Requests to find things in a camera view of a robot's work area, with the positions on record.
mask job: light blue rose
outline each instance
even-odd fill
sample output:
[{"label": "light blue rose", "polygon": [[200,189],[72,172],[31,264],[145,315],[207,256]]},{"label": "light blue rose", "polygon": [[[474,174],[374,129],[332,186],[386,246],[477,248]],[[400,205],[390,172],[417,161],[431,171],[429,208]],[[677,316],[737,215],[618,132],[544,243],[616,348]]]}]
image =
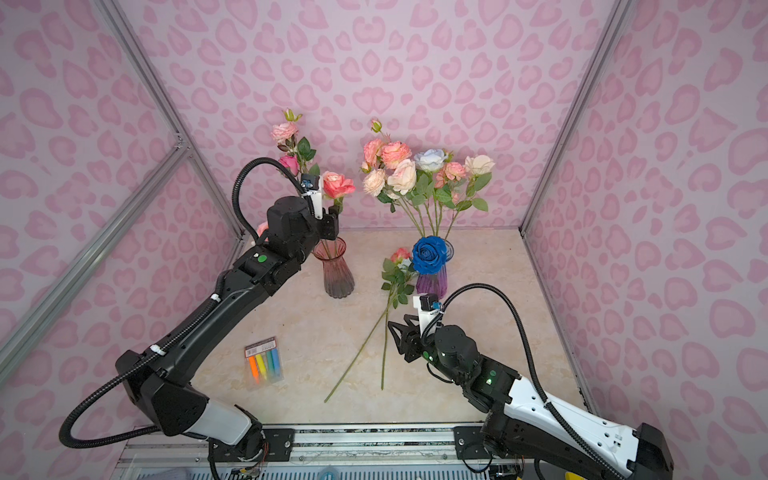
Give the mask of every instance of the light blue rose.
[{"label": "light blue rose", "polygon": [[425,172],[436,172],[442,168],[442,164],[448,155],[437,148],[427,150],[423,154],[416,154],[413,160],[416,162],[416,168]]}]

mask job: white rose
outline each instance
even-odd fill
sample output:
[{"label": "white rose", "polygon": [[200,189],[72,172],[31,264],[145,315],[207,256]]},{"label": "white rose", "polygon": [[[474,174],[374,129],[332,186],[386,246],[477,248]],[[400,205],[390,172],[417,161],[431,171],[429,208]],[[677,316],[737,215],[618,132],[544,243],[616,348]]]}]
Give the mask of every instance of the white rose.
[{"label": "white rose", "polygon": [[401,161],[395,173],[386,179],[386,183],[396,192],[405,195],[416,185],[416,165],[413,160],[406,158]]},{"label": "white rose", "polygon": [[384,170],[374,170],[366,175],[366,178],[362,181],[362,190],[368,195],[378,197],[382,193],[384,188],[384,182],[386,181],[386,172]]},{"label": "white rose", "polygon": [[488,155],[478,155],[477,157],[467,157],[464,161],[464,168],[470,175],[476,177],[478,175],[487,174],[496,165]]},{"label": "white rose", "polygon": [[444,151],[433,148],[423,154],[414,155],[413,160],[416,162],[416,168],[432,173],[442,168],[447,157]]}]

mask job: wire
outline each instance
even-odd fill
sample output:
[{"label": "wire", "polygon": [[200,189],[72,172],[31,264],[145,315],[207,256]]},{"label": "wire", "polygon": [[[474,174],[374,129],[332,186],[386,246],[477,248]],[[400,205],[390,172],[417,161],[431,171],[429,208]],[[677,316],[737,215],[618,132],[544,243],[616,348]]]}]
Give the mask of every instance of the wire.
[{"label": "wire", "polygon": [[434,373],[432,371],[432,369],[429,368],[429,364],[428,363],[427,363],[427,372],[429,372],[429,375],[435,377],[437,380],[440,380],[443,383],[451,383],[451,384],[453,384],[452,381],[446,380],[446,379],[442,378],[440,375],[437,375],[436,373]]},{"label": "wire", "polygon": [[606,462],[605,458],[603,458],[602,455],[597,453],[591,447],[591,445],[589,445],[587,441],[581,437],[581,435],[579,435],[575,430],[573,430],[573,427],[571,427],[568,424],[568,421],[563,418],[560,412],[555,408],[554,404],[549,401],[549,398],[547,397],[547,393],[544,391],[544,389],[541,387],[541,383],[538,381],[538,375],[536,374],[536,365],[534,364],[534,361],[533,361],[531,346],[528,344],[528,336],[525,335],[525,328],[523,327],[523,322],[520,319],[520,315],[518,315],[518,311],[515,308],[515,305],[504,294],[504,292],[502,292],[501,290],[499,290],[493,285],[488,285],[487,283],[470,283],[469,285],[464,285],[460,287],[454,293],[451,293],[447,299],[445,299],[445,302],[443,302],[442,307],[440,309],[440,313],[438,313],[437,316],[430,322],[429,324],[430,326],[428,326],[427,329],[424,330],[424,333],[426,334],[429,331],[429,328],[431,328],[431,325],[433,323],[437,323],[438,321],[442,320],[443,314],[448,309],[448,305],[450,305],[451,302],[457,296],[461,295],[467,290],[472,290],[475,288],[490,290],[491,292],[500,296],[502,300],[504,300],[504,303],[507,304],[509,311],[512,312],[512,316],[515,318],[515,323],[517,324],[518,331],[520,332],[520,340],[522,340],[522,343],[523,343],[523,350],[525,351],[525,360],[528,363],[528,371],[531,373],[531,383],[533,383],[533,386],[536,389],[536,393],[538,393],[539,397],[541,398],[541,401],[544,403],[544,408],[546,408],[552,414],[554,419],[558,421],[558,423],[563,428],[563,430],[565,430],[571,436],[574,442],[576,442],[577,445],[579,445],[579,447],[581,447],[581,449],[584,450],[587,453],[587,455],[589,455],[590,458],[592,458],[592,460],[594,460],[600,467],[607,470],[608,473],[613,475],[615,478],[625,480],[625,477],[616,468],[614,468],[613,465]]},{"label": "wire", "polygon": [[544,474],[541,473],[541,467],[539,466],[538,463],[539,463],[539,459],[538,458],[533,461],[533,469],[536,471],[536,476],[538,477],[538,480],[547,480],[544,477]]},{"label": "wire", "polygon": [[[250,233],[250,235],[253,237],[253,240],[258,240],[259,235],[256,233],[256,229],[254,229],[253,226],[248,223],[248,220],[246,220],[243,212],[240,210],[240,188],[243,186],[245,177],[248,176],[250,171],[261,164],[269,164],[275,167],[277,170],[280,170],[280,173],[282,173],[283,176],[291,181],[299,195],[304,195],[306,193],[306,188],[304,188],[304,186],[302,186],[302,184],[299,183],[299,181],[290,173],[290,170],[285,168],[279,161],[274,160],[273,158],[259,157],[248,162],[246,166],[243,167],[243,170],[237,174],[235,184],[232,186],[232,209],[235,211],[235,217],[237,218],[237,221],[239,221],[240,224],[243,225],[246,230],[248,230],[248,233]],[[314,216],[315,209],[312,205],[312,202],[310,201],[307,203],[310,206],[310,213]]]},{"label": "wire", "polygon": [[[480,445],[480,446],[483,446],[483,445],[482,445],[482,443],[472,443],[471,445],[467,445],[466,447],[464,447],[464,451],[466,452],[466,450],[467,450],[469,447],[473,447],[473,446],[476,446],[476,445]],[[475,468],[472,468],[472,467],[470,467],[470,466],[469,466],[469,464],[467,463],[467,461],[466,461],[466,460],[464,460],[463,458],[462,458],[462,462],[464,462],[464,466],[465,466],[466,468],[469,468],[469,471],[470,471],[470,472],[472,472],[472,473],[483,473],[483,472],[485,472],[486,470],[488,470],[489,468],[491,468],[491,464],[493,463],[493,454],[490,454],[490,453],[489,453],[488,455],[490,455],[490,457],[488,458],[488,463],[485,465],[485,467],[483,467],[483,468],[481,468],[481,469],[479,469],[479,470],[477,470],[477,469],[475,469]]]},{"label": "wire", "polygon": [[[219,273],[218,278],[216,278],[216,286],[214,287],[214,292],[217,295],[222,294],[224,290],[224,277],[229,272],[230,272],[229,270],[225,270],[222,273]],[[203,322],[203,320],[205,320],[216,309],[216,306],[218,304],[219,303],[216,300],[212,300],[211,298],[206,300],[205,303],[203,303],[204,307],[202,311],[200,311],[200,313],[197,315],[195,320],[193,320],[186,328],[182,329],[175,337],[171,338],[162,347],[160,347],[161,350],[167,352],[171,348],[173,348],[174,345],[179,343],[191,331],[196,329]],[[125,440],[132,439],[141,435],[147,435],[150,433],[159,432],[160,428],[157,427],[156,425],[152,425],[150,427],[145,427],[143,429],[133,430],[131,432],[123,432],[117,435],[112,435],[112,436],[104,437],[101,439],[82,440],[82,439],[76,439],[75,437],[72,436],[72,427],[74,426],[74,423],[77,422],[80,416],[83,413],[85,413],[85,411],[88,410],[88,408],[91,405],[93,405],[97,400],[99,400],[102,396],[104,396],[107,392],[112,390],[114,387],[120,385],[124,380],[129,379],[132,376],[136,375],[148,363],[153,362],[159,356],[160,356],[160,353],[152,353],[151,355],[145,356],[144,359],[137,362],[130,370],[114,377],[112,380],[105,383],[95,392],[90,394],[85,400],[83,400],[80,403],[80,405],[76,406],[70,412],[70,414],[61,424],[61,428],[58,430],[59,441],[61,441],[61,443],[64,446],[69,447],[70,449],[94,449],[96,447],[110,445],[111,443],[123,442]]]}]

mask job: flower stem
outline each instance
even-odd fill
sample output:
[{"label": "flower stem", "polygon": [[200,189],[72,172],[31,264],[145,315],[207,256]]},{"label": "flower stem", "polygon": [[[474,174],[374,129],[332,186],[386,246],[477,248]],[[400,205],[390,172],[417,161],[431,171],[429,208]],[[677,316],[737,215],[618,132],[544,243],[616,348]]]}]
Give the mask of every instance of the flower stem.
[{"label": "flower stem", "polygon": [[389,294],[389,298],[386,301],[386,316],[384,319],[384,353],[382,354],[382,390],[384,390],[384,367],[386,365],[386,343],[389,339],[389,335],[387,335],[388,327],[387,323],[389,323],[389,304],[392,300],[392,294]]},{"label": "flower stem", "polygon": [[382,318],[384,318],[384,315],[386,315],[389,312],[389,302],[390,302],[390,299],[389,297],[387,297],[386,310],[384,310],[381,316],[379,317],[379,319],[376,320],[376,324],[371,329],[371,333],[369,333],[368,336],[366,337],[366,341],[362,343],[362,345],[360,346],[360,350],[357,351],[357,355],[355,355],[355,358],[352,359],[352,362],[349,364],[349,366],[346,367],[346,370],[344,370],[344,373],[341,375],[341,378],[339,379],[338,382],[336,382],[336,384],[333,387],[333,390],[331,390],[331,393],[329,393],[326,399],[323,400],[323,403],[328,402],[328,400],[331,398],[331,395],[333,395],[336,389],[339,388],[339,385],[341,385],[341,382],[344,380],[344,377],[346,377],[346,374],[349,373],[349,371],[352,369],[352,366],[355,365],[355,362],[357,361],[357,357],[359,357],[360,353],[362,353],[362,350],[366,348],[366,344],[368,343],[368,340],[371,339],[371,335],[373,335],[373,332],[376,331],[376,327],[379,326],[379,322],[381,322]]}]

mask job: chalk package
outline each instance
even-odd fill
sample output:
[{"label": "chalk package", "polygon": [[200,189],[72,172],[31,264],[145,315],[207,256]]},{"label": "chalk package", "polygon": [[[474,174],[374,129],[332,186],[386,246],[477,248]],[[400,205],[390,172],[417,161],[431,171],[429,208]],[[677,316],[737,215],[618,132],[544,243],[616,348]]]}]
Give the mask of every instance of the chalk package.
[{"label": "chalk package", "polygon": [[276,337],[272,336],[245,347],[245,359],[257,386],[269,385],[283,379]]}]

